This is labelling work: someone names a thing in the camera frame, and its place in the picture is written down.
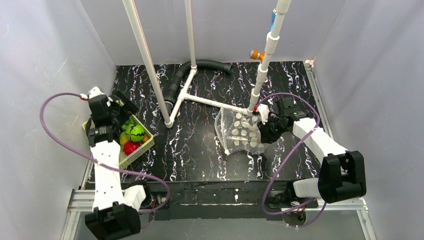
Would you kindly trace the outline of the orange clamp knob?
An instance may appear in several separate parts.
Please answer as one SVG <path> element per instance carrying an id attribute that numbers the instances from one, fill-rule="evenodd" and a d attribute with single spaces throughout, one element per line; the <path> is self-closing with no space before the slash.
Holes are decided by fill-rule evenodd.
<path id="1" fill-rule="evenodd" d="M 259 60 L 260 63 L 263 62 L 265 57 L 265 52 L 259 52 L 257 49 L 253 49 L 249 53 L 249 58 L 252 60 Z"/>

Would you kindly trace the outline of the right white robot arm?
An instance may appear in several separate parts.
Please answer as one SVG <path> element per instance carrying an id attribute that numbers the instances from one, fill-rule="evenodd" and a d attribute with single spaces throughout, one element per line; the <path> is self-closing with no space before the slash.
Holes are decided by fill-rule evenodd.
<path id="1" fill-rule="evenodd" d="M 253 114 L 261 118 L 257 124 L 261 143 L 271 144 L 283 133 L 290 132 L 302 140 L 319 160 L 320 172 L 318 178 L 289 181 L 283 192 L 267 196 L 266 202 L 289 204 L 300 199 L 317 198 L 331 204 L 365 196 L 364 156 L 334 141 L 319 126 L 318 119 L 295 106 L 293 97 L 277 99 L 275 104 L 277 112 L 271 112 L 264 104 L 253 109 Z"/>

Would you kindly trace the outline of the clear polka dot zip bag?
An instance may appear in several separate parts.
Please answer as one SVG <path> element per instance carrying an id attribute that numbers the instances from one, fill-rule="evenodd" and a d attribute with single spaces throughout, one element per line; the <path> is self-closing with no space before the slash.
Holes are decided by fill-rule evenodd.
<path id="1" fill-rule="evenodd" d="M 215 118 L 215 132 L 226 155 L 239 151 L 262 154 L 270 146 L 261 142 L 258 123 L 261 118 L 256 115 L 244 115 L 221 108 Z"/>

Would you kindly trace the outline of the blue clamp knob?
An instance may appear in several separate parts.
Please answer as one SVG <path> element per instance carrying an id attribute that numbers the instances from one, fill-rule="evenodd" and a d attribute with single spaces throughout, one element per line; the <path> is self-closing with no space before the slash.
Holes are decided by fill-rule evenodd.
<path id="1" fill-rule="evenodd" d="M 270 20 L 270 31 L 273 30 L 274 27 L 274 23 L 275 23 L 275 19 L 276 19 L 276 15 L 277 15 L 277 10 L 274 8 L 272 10 L 272 14 L 271 14 L 271 20 Z"/>

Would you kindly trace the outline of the green striped fake watermelon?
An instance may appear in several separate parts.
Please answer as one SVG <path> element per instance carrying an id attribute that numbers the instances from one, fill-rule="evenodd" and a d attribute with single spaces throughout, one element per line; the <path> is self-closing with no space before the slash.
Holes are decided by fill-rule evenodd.
<path id="1" fill-rule="evenodd" d="M 125 135 L 129 141 L 141 142 L 145 137 L 145 128 L 140 124 L 132 124 L 125 130 Z"/>

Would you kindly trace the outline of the orange fake fruit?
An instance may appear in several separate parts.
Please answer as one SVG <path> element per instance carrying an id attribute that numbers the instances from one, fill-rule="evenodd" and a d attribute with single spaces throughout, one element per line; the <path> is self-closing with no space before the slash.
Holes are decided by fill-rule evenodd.
<path id="1" fill-rule="evenodd" d="M 147 133 L 144 134 L 144 137 L 142 139 L 142 143 L 144 144 L 145 142 L 147 142 L 149 139 L 151 138 L 151 136 Z"/>

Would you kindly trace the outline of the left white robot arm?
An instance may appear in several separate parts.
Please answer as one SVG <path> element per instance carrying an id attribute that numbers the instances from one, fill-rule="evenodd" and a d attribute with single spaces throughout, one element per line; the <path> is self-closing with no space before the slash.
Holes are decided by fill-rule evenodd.
<path id="1" fill-rule="evenodd" d="M 146 198 L 143 185 L 122 190 L 119 173 L 122 125 L 136 107 L 119 94 L 107 95 L 98 87 L 88 92 L 90 119 L 86 133 L 94 165 L 95 194 L 85 225 L 98 240 L 120 240 L 141 231 L 138 210 Z"/>

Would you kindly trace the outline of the light green plastic basket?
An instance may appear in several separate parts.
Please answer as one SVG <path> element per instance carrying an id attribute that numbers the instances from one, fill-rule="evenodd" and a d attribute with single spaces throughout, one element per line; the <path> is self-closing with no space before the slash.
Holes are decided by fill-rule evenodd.
<path id="1" fill-rule="evenodd" d="M 121 151 L 119 153 L 119 168 L 120 169 L 126 169 L 132 162 L 134 162 L 136 159 L 138 159 L 142 154 L 144 154 L 147 150 L 149 150 L 155 143 L 153 140 L 153 135 L 147 130 L 147 128 L 136 118 L 135 115 L 131 115 L 130 117 L 134 118 L 134 120 L 136 121 L 136 125 L 141 125 L 144 127 L 145 129 L 145 134 L 149 134 L 150 135 L 150 139 L 145 142 L 138 142 L 141 144 L 141 146 L 134 151 L 132 154 L 130 155 L 125 155 L 123 152 L 123 147 L 120 145 L 120 136 L 118 138 L 118 144 L 120 145 Z"/>

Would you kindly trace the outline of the green fake fruit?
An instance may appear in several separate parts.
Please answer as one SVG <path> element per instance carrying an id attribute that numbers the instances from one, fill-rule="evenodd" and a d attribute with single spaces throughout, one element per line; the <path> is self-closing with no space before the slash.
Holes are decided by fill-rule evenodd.
<path id="1" fill-rule="evenodd" d="M 119 136 L 119 144 L 121 146 L 124 146 L 128 141 L 129 141 L 129 139 L 128 139 L 126 133 L 124 131 L 121 132 L 120 136 Z"/>

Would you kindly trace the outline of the red fake apple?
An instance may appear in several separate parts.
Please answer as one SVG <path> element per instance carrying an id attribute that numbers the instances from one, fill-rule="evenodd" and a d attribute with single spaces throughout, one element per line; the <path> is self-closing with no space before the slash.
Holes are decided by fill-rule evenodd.
<path id="1" fill-rule="evenodd" d="M 129 156 L 133 152 L 135 152 L 140 146 L 141 144 L 139 142 L 128 141 L 123 146 L 123 152 L 126 156 Z"/>

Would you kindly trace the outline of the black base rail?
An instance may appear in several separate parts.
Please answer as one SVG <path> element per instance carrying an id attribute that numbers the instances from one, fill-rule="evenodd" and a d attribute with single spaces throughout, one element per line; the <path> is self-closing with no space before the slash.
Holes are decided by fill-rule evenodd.
<path id="1" fill-rule="evenodd" d="M 155 220 L 267 218 L 261 201 L 267 180 L 168 182 L 170 199 Z"/>

